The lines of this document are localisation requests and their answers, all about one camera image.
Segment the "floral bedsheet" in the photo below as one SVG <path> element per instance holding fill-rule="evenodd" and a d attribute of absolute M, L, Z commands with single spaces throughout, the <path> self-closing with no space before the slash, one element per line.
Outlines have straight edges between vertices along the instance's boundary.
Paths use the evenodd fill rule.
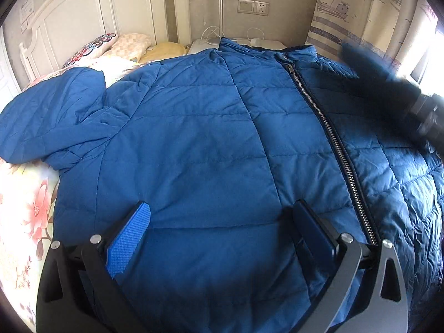
<path fill-rule="evenodd" d="M 13 165 L 0 158 L 0 287 L 33 332 L 58 186 L 58 172 L 41 161 Z"/>

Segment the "gray wall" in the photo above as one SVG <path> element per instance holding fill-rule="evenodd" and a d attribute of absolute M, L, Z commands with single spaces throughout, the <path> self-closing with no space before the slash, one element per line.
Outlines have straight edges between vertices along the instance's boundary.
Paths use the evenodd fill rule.
<path fill-rule="evenodd" d="M 20 30 L 19 6 L 24 1 L 17 1 L 3 24 L 7 53 L 21 88 L 24 88 L 29 80 L 20 61 L 19 44 L 24 42 L 25 46 L 28 46 L 32 39 L 30 31 L 22 34 Z M 44 1 L 34 0 L 35 11 Z M 265 32 L 268 40 L 281 41 L 287 46 L 305 43 L 316 0 L 259 0 L 270 2 L 269 16 L 239 14 L 237 1 L 224 0 L 226 36 L 246 37 L 248 28 L 259 27 Z M 218 0 L 190 0 L 190 19 L 192 38 L 199 39 L 205 28 L 218 25 Z M 251 31 L 249 35 L 261 37 L 261 34 L 255 31 Z"/>

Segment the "patterned curtain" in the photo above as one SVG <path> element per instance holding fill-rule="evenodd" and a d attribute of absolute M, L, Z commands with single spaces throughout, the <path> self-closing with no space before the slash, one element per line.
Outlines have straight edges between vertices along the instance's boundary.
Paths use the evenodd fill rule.
<path fill-rule="evenodd" d="M 437 21 L 426 0 L 317 0 L 306 43 L 333 60 L 342 42 L 367 46 L 407 76 L 429 47 Z"/>

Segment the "window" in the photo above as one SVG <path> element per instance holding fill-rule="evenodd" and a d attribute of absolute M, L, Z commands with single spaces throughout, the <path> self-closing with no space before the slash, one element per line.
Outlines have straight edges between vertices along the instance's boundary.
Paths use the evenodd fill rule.
<path fill-rule="evenodd" d="M 420 80 L 423 94 L 444 96 L 444 33 L 437 31 Z"/>

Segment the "jacket collar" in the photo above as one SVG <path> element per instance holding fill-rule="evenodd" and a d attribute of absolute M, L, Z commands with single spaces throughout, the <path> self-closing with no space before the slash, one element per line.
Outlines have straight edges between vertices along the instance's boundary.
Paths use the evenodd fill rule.
<path fill-rule="evenodd" d="M 223 52 L 242 53 L 266 60 L 276 59 L 282 62 L 317 61 L 316 48 L 312 45 L 295 46 L 283 50 L 273 51 L 264 49 L 262 47 L 248 47 L 246 45 L 239 45 L 236 43 L 236 41 L 223 37 L 219 44 L 218 50 Z"/>

